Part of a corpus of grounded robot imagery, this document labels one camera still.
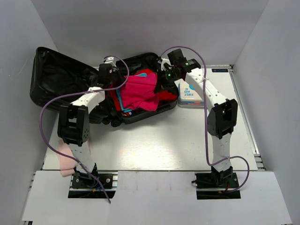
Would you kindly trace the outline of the red polo shirt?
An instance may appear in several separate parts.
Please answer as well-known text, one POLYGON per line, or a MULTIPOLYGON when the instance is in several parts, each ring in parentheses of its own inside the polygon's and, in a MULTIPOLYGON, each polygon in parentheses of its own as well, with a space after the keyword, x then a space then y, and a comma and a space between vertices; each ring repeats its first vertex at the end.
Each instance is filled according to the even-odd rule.
MULTIPOLYGON (((150 69, 144 69, 140 72, 137 72, 136 74, 140 74, 140 73, 150 73, 150 72, 153 72, 151 71, 150 69)), ((133 114, 134 111, 141 111, 143 109, 135 109, 135 110, 132 110, 131 112, 128 112, 128 113, 125 113, 121 110, 120 108, 120 104, 119 104, 119 101, 118 101, 118 98, 117 98, 117 94, 116 94, 116 90, 111 90, 108 92, 113 100, 113 103, 114 103, 114 106, 115 106, 115 109, 118 111, 118 112, 121 112, 123 115, 125 116, 129 116, 131 114, 133 114)), ((163 102, 171 102, 171 101, 174 101, 177 99, 177 96, 176 94, 173 94, 167 90, 164 90, 162 92, 159 92, 157 93, 159 94, 159 102, 158 102, 158 106, 159 104, 163 103, 163 102)))

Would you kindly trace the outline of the teal shirt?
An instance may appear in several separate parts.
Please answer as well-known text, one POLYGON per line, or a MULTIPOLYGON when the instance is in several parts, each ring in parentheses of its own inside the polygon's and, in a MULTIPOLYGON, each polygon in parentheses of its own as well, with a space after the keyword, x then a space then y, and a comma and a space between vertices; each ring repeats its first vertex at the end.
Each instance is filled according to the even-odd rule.
MULTIPOLYGON (((137 77, 147 77, 147 74, 146 74, 146 73, 140 73, 140 74, 136 74, 135 76, 137 76, 137 77)), ((131 112, 132 109, 124 108, 124 107, 123 107, 122 98, 121 98, 121 94, 120 94, 120 89, 117 89, 117 90, 116 90, 116 94, 117 94, 117 98, 118 98, 118 101, 119 101, 121 110, 122 110, 124 113, 129 113, 129 112, 131 112)))

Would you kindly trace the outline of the magenta garment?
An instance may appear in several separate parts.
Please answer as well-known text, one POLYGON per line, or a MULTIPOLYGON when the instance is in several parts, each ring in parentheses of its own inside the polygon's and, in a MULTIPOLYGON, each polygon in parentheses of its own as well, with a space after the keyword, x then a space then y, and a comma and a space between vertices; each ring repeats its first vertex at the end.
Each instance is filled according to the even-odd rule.
POLYGON ((159 94, 154 93, 156 82, 153 72, 147 73, 147 77, 130 76, 120 89, 123 107, 155 111, 159 102, 159 94))

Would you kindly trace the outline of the first aid tin box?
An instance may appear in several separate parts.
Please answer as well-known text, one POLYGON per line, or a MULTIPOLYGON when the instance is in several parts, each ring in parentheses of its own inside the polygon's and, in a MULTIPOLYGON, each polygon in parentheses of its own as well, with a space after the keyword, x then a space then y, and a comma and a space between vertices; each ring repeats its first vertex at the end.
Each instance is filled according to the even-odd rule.
POLYGON ((178 105, 185 108, 204 108, 204 101, 196 93, 195 89, 185 81, 178 84, 178 105))

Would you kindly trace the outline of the pink towel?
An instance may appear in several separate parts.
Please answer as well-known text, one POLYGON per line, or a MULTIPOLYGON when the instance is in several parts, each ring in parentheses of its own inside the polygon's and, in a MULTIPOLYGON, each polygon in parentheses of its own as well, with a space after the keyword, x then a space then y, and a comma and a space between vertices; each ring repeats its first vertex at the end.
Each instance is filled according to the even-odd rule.
MULTIPOLYGON (((63 153, 65 155, 73 156, 73 153, 69 146, 64 143, 62 140, 59 140, 58 152, 63 153)), ((60 164, 60 173, 62 177, 67 177, 75 173, 75 168, 77 166, 77 162, 68 157, 57 154, 59 164, 60 164)))

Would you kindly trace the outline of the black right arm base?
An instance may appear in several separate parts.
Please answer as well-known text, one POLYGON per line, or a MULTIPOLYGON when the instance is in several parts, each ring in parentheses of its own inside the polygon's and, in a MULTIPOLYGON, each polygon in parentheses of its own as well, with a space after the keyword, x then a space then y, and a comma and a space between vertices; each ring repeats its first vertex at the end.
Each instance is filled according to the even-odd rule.
POLYGON ((197 200, 229 200, 240 199, 240 191, 232 190, 239 187, 237 174, 234 172, 231 176, 219 181, 211 173, 196 173, 195 179, 191 181, 192 186, 196 188, 197 200))

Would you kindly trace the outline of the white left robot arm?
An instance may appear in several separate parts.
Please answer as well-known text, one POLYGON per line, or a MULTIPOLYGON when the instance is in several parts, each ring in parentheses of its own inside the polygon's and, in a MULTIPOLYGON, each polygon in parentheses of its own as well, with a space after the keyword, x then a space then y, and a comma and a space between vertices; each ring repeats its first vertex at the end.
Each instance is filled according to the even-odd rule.
POLYGON ((58 120, 58 152, 61 174, 68 176, 75 171, 84 173, 83 182, 94 187, 99 182, 99 175, 93 172, 96 163, 92 159, 88 143, 90 135, 89 115, 100 103, 105 101, 105 91, 98 86, 90 87, 70 104, 62 105, 58 120))

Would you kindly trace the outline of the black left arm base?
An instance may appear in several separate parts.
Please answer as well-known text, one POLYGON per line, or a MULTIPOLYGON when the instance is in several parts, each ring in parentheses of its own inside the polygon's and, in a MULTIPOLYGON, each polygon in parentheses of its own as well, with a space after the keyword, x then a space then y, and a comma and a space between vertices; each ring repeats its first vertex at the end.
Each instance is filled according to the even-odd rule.
MULTIPOLYGON (((117 189, 118 173, 98 171, 98 179, 101 181, 109 199, 112 199, 117 189)), ((87 180, 75 173, 71 177, 68 198, 106 199, 106 195, 99 183, 93 178, 87 180)))

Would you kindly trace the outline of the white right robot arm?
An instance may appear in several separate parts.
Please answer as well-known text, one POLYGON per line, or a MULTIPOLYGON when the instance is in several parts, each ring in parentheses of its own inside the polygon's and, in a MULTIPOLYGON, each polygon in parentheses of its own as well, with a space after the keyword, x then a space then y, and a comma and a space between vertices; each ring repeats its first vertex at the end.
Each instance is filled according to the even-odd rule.
POLYGON ((176 80, 182 79, 191 85, 204 102, 205 142, 212 138, 213 160, 206 159, 211 167, 212 183, 224 186, 233 172, 230 161, 230 139, 237 123, 238 103, 221 94, 207 77, 204 61, 187 60, 182 48, 166 50, 167 59, 157 59, 157 86, 155 91, 167 88, 176 80))

